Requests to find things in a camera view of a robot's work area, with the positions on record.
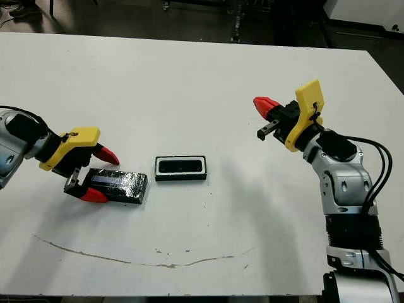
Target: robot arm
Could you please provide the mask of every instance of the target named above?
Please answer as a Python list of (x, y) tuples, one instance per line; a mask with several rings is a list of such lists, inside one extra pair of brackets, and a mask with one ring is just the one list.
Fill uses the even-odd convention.
[(91, 156), (118, 165), (117, 157), (98, 143), (98, 128), (74, 128), (60, 136), (35, 114), (15, 107), (0, 112), (0, 189), (4, 188), (24, 158), (35, 157), (39, 167), (67, 178), (64, 192), (89, 202), (108, 202), (107, 197), (78, 184), (78, 173)]
[(0, 189), (4, 188), (24, 158), (32, 158), (49, 134), (28, 114), (18, 110), (0, 112)]
[(322, 127), (324, 101), (317, 80), (296, 91), (297, 102), (285, 107), (267, 97), (256, 97), (258, 112), (270, 123), (257, 135), (274, 137), (292, 152), (300, 150), (320, 179), (320, 195), (329, 238), (327, 260), (335, 270), (324, 275), (325, 302), (396, 302), (395, 281), (388, 270), (377, 207), (362, 208), (372, 181), (362, 165), (361, 149)]

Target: table leg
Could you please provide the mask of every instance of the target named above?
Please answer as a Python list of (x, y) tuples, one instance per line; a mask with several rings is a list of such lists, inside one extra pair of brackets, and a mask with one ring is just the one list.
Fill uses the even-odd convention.
[(49, 14), (53, 18), (53, 0), (49, 0)]

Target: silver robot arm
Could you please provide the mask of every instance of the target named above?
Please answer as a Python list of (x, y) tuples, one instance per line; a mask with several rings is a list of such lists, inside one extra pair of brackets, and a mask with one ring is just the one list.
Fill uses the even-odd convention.
[(361, 215), (363, 201), (372, 187), (369, 173), (362, 165), (364, 154), (356, 146), (356, 153), (341, 162), (323, 151), (319, 137), (317, 134), (308, 142), (303, 159), (320, 179), (330, 242), (327, 260), (336, 268), (324, 275), (324, 301), (399, 303), (392, 274), (369, 253), (374, 249), (389, 262), (389, 252), (383, 249), (381, 240), (376, 203), (370, 207), (369, 215)]
[[(19, 130), (13, 127), (17, 115), (23, 115), (28, 124), (20, 124)], [(25, 131), (28, 134), (31, 123), (38, 124), (28, 114), (18, 110), (4, 110), (0, 112), (0, 189), (3, 189), (24, 158), (34, 157), (46, 142), (47, 135), (41, 136), (35, 142), (28, 142), (19, 136)]]

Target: black wrapped object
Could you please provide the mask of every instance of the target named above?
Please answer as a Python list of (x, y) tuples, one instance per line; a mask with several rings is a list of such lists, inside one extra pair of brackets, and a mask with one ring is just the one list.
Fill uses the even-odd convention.
[(142, 204), (147, 187), (147, 175), (107, 169), (90, 169), (84, 186), (105, 194), (110, 201)]

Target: small black box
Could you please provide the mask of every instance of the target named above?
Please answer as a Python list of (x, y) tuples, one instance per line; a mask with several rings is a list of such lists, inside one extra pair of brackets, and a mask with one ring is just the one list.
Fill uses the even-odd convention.
[(105, 194), (111, 201), (142, 204), (147, 175), (107, 169), (90, 169), (84, 186)]
[(206, 180), (205, 156), (156, 157), (155, 180)]

